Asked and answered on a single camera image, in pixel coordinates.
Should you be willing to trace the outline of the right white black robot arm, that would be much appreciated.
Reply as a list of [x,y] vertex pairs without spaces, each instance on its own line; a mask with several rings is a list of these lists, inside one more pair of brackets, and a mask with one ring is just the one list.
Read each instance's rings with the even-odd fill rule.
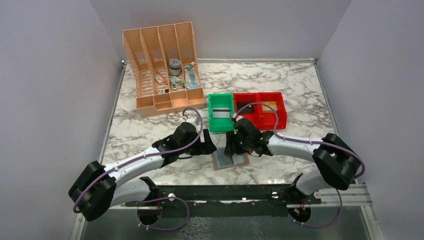
[[354,179],[365,172],[363,161],[336,134],[323,138],[279,135],[259,130],[247,118],[234,121],[234,130],[226,133],[224,154],[227,156],[256,153],[259,157],[289,156],[315,163],[317,170],[298,175],[287,196],[304,199],[321,189],[347,190]]

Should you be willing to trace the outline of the red plastic double bin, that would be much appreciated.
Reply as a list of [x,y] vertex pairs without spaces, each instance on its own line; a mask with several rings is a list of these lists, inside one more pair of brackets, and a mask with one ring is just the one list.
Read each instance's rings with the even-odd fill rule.
[[[283,130],[287,126],[288,114],[285,108],[283,95],[281,92],[244,92],[234,93],[233,101],[235,111],[236,103],[249,103],[253,105],[255,113],[240,114],[250,120],[259,130],[273,130],[277,124],[278,130]],[[272,112],[263,112],[263,102],[275,101],[278,104],[278,110]]]

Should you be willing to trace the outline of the orange plastic file organizer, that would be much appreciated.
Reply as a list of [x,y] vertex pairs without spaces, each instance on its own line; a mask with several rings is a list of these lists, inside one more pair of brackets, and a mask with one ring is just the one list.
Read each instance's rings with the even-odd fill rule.
[[[136,109],[141,117],[153,117],[182,111],[186,107],[203,108],[206,105],[199,73],[196,38],[192,22],[127,29],[122,42],[135,77]],[[181,61],[181,73],[168,72],[169,59]],[[199,88],[187,89],[185,68],[191,62],[200,82]],[[162,74],[168,84],[155,80]],[[181,87],[176,79],[184,82]]]

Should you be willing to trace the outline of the green plastic bin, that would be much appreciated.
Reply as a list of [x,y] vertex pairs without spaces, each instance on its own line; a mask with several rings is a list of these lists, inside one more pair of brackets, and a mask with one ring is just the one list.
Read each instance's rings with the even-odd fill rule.
[[233,131],[232,116],[235,113],[232,93],[212,93],[208,95],[209,131],[225,133]]

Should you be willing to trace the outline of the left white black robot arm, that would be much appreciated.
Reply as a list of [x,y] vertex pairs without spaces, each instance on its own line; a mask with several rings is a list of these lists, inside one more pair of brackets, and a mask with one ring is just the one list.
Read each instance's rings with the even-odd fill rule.
[[68,191],[74,202],[72,210],[87,221],[102,216],[110,207],[129,202],[125,184],[144,173],[163,168],[181,155],[211,155],[217,147],[208,129],[197,130],[195,124],[181,123],[173,134],[155,141],[146,150],[119,162],[101,165],[90,162]]

